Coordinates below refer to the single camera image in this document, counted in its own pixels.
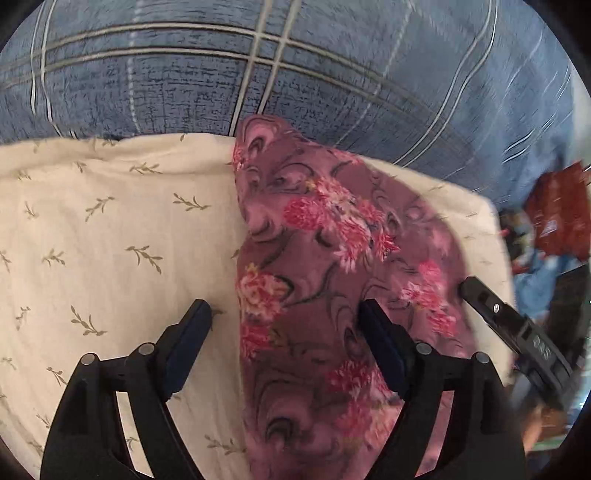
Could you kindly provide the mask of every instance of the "bed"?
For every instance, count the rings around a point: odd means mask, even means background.
[[[521,0],[458,9],[47,0],[27,17],[0,52],[0,436],[34,477],[78,359],[129,354],[195,298],[213,306],[213,331],[168,406],[206,478],[248,477],[234,292],[245,227],[227,163],[250,113],[380,158],[368,161],[425,195],[469,272],[513,302],[496,208],[586,152],[591,100]],[[505,378],[507,348],[470,314]]]

